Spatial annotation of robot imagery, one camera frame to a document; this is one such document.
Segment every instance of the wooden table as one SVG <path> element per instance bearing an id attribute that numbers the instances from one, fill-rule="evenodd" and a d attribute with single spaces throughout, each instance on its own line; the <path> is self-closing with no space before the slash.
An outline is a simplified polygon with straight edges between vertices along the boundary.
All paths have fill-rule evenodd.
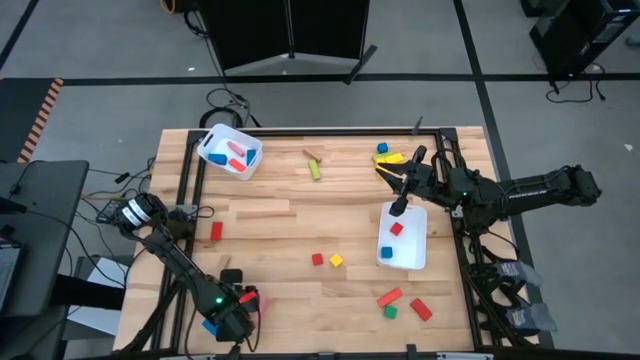
<path id="1" fill-rule="evenodd" d="M 472 169 L 495 178 L 482 127 L 457 128 L 461 152 Z M 166 204 L 175 202 L 188 130 L 162 134 L 151 181 L 151 192 Z M 264 159 L 252 179 L 235 180 L 220 169 L 207 167 L 201 206 L 215 208 L 215 216 L 198 221 L 194 261 L 205 273 L 219 276 L 226 256 L 228 267 L 244 271 L 268 299 L 262 316 L 258 353 L 401 352 L 413 343 L 418 351 L 472 350 L 467 309 L 454 249 L 451 222 L 443 209 L 417 198 L 427 209 L 427 266 L 403 271 L 376 265 L 376 239 L 382 203 L 395 197 L 374 172 L 371 156 L 387 142 L 391 151 L 410 157 L 426 145 L 428 157 L 436 148 L 432 136 L 339 136 L 261 138 Z M 313 182 L 302 149 L 323 156 L 322 180 Z M 191 174 L 196 172 L 193 157 Z M 195 176 L 186 199 L 192 198 Z M 223 239 L 209 240 L 211 223 L 224 223 Z M 510 238 L 506 223 L 492 228 Z M 514 257 L 511 246 L 484 237 L 497 255 Z M 322 253 L 323 266 L 313 266 L 311 254 Z M 344 263 L 333 268 L 328 258 L 340 254 Z M 127 344 L 142 327 L 158 300 L 163 266 L 144 253 L 133 265 L 122 308 L 115 349 Z M 395 287 L 404 296 L 394 302 L 398 317 L 387 319 L 376 300 Z M 433 317 L 421 321 L 409 306 L 420 298 Z M 187 299 L 184 336 L 192 301 Z M 168 313 L 163 346 L 169 344 L 173 317 Z M 197 314 L 189 350 L 226 353 L 229 343 L 217 343 Z M 247 353 L 246 344 L 243 353 Z"/>

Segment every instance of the table leg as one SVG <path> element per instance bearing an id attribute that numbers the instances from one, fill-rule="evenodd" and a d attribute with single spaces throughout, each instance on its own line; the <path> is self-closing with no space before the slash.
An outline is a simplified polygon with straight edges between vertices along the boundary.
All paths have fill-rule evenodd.
<path id="1" fill-rule="evenodd" d="M 120 310 L 125 290 L 58 274 L 50 305 L 79 305 Z"/>

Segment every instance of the orange striped tape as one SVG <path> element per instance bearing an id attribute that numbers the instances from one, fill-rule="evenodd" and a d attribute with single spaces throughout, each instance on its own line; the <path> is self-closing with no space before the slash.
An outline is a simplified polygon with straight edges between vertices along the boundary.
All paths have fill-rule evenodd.
<path id="1" fill-rule="evenodd" d="M 51 83 L 51 86 L 49 86 L 47 96 L 45 97 L 42 106 L 40 106 L 40 111 L 33 122 L 33 126 L 29 132 L 29 136 L 27 136 L 27 140 L 22 146 L 20 156 L 18 156 L 17 161 L 19 163 L 27 163 L 31 160 L 33 152 L 36 150 L 36 145 L 38 145 L 38 140 L 40 140 L 40 136 L 42 136 L 42 131 L 44 131 L 44 127 L 47 125 L 47 120 L 49 120 L 49 114 L 51 113 L 51 109 L 53 109 L 53 104 L 55 104 L 58 94 L 62 89 L 63 83 L 64 81 L 62 79 L 55 79 Z"/>

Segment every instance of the blue block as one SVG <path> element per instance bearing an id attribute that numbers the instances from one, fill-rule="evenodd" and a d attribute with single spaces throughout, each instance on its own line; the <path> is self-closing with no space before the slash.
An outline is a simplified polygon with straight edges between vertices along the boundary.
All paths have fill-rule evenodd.
<path id="1" fill-rule="evenodd" d="M 211 335 L 216 336 L 218 334 L 218 327 L 209 322 L 209 320 L 204 319 L 202 322 L 202 326 L 207 329 Z"/>
<path id="2" fill-rule="evenodd" d="M 378 144 L 378 154 L 386 153 L 389 151 L 389 145 L 387 143 Z"/>
<path id="3" fill-rule="evenodd" d="M 389 246 L 380 248 L 380 257 L 383 259 L 391 259 L 393 257 L 393 249 Z"/>
<path id="4" fill-rule="evenodd" d="M 256 151 L 254 149 L 247 150 L 247 166 L 251 166 L 254 157 L 256 157 Z"/>
<path id="5" fill-rule="evenodd" d="M 209 161 L 212 161 L 218 165 L 227 165 L 227 155 L 225 154 L 209 154 Z"/>

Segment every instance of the concrete floor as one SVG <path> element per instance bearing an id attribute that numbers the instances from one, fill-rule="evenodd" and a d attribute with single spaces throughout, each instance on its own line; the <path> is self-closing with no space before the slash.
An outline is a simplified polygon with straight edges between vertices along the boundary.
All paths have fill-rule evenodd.
<path id="1" fill-rule="evenodd" d="M 26 0 L 0 0 L 0 46 L 13 31 Z M 484 74 L 542 73 L 528 38 L 535 20 L 513 0 L 464 0 Z M 640 31 L 636 22 L 628 31 Z M 640 50 L 613 44 L 599 62 L 609 72 L 640 72 Z M 461 31 L 450 0 L 372 0 L 367 42 L 380 50 L 365 72 L 469 74 Z M 335 64 L 271 66 L 246 74 L 341 73 Z M 177 77 L 215 75 L 205 44 L 179 16 L 155 1 L 118 6 L 99 0 L 41 0 L 0 77 Z M 231 85 L 251 100 L 264 126 L 485 125 L 473 82 L 356 82 Z M 196 127 L 208 109 L 210 85 L 65 86 L 35 158 L 86 159 L 92 167 L 137 171 L 152 156 L 164 128 Z M 545 82 L 488 83 L 498 130 L 514 177 L 581 163 L 604 195 L 591 208 L 561 206 L 524 216 L 536 268 L 546 280 L 545 302 L 558 323 L 556 347 L 640 353 L 636 241 L 640 174 L 637 99 L 640 83 L 602 83 L 606 102 L 554 105 Z M 563 96 L 582 97 L 586 83 Z M 224 122 L 228 119 L 218 118 Z M 116 189 L 112 178 L 90 174 L 86 191 Z M 84 205 L 81 211 L 89 214 Z M 89 251 L 107 254 L 95 228 L 74 223 Z M 117 255 L 133 244 L 105 229 Z M 75 240 L 69 241 L 80 255 Z M 92 342 L 70 346 L 67 356 L 98 355 Z"/>

